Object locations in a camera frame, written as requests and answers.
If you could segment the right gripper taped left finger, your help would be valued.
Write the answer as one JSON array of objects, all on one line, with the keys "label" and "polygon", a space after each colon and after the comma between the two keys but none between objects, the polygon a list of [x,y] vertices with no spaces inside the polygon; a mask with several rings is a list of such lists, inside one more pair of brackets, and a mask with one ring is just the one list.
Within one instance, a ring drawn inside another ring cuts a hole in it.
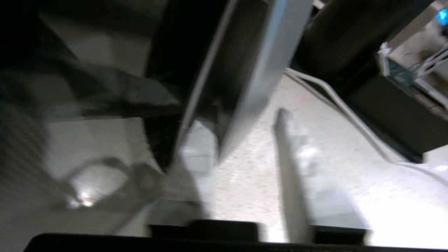
[{"label": "right gripper taped left finger", "polygon": [[154,239],[194,237],[209,223],[218,141],[211,121],[194,121],[149,213]]}]

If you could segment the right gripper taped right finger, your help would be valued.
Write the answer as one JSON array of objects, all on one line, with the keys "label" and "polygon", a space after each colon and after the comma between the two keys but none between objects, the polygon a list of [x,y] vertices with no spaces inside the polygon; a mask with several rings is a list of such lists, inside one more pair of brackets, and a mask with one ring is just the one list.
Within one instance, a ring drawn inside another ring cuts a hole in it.
[{"label": "right gripper taped right finger", "polygon": [[273,132],[289,241],[365,244],[368,222],[289,110],[278,110]]}]

